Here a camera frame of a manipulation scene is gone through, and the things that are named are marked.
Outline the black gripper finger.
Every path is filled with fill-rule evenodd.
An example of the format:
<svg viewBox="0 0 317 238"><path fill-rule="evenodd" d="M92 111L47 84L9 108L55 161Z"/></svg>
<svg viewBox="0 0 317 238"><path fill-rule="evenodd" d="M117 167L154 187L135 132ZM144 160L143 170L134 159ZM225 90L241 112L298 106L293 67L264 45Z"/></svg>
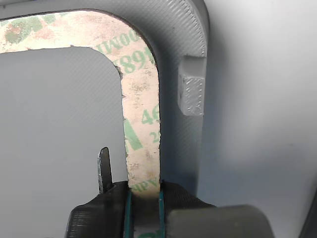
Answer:
<svg viewBox="0 0 317 238"><path fill-rule="evenodd" d="M98 157L99 194L70 213L67 238L132 238L132 193L127 181L112 182L109 149Z"/></svg>
<svg viewBox="0 0 317 238"><path fill-rule="evenodd" d="M179 209L213 208L177 183L162 181L159 193L160 238L166 238L167 218L171 211Z"/></svg>

